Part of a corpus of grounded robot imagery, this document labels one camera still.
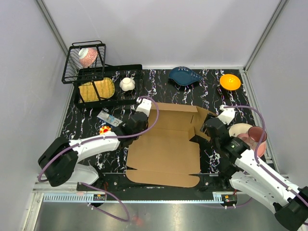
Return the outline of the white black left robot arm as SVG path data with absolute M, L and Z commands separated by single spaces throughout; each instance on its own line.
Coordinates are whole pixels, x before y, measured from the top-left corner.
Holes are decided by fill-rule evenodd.
M 79 162 L 96 154 L 130 146 L 147 130 L 148 118 L 149 112 L 136 111 L 126 122 L 106 133 L 80 140 L 56 138 L 38 159 L 41 167 L 38 181 L 47 181 L 52 187 L 68 181 L 81 181 L 95 191 L 100 190 L 104 184 L 103 177 L 94 167 Z

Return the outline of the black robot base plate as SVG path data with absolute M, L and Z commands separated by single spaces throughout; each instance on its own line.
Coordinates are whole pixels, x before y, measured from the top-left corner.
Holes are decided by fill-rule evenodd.
M 240 191 L 231 187 L 230 183 L 221 178 L 218 174 L 200 173 L 195 174 L 199 178 L 197 185 L 193 187 L 166 186 L 149 183 L 136 183 L 128 179 L 127 175 L 121 173 L 106 173 L 95 181 L 92 186 L 102 188 L 109 192 L 123 192 L 128 189 L 162 189 L 162 190 L 191 190 L 195 192 L 224 192 L 239 194 Z

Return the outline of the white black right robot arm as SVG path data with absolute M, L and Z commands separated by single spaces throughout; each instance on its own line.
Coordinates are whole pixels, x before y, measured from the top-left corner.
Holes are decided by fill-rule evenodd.
M 290 182 L 240 138 L 231 137 L 227 124 L 207 116 L 200 129 L 210 137 L 214 150 L 229 162 L 221 171 L 219 187 L 241 191 L 269 209 L 287 230 L 297 231 L 308 219 L 308 188 Z

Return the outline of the brown cardboard box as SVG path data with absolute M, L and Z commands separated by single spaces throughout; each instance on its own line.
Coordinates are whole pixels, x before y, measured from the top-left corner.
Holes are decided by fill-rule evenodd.
M 194 105 L 158 103 L 149 125 L 128 148 L 126 175 L 136 183 L 193 187 L 199 182 L 200 145 L 191 139 L 210 138 L 200 131 L 213 112 Z

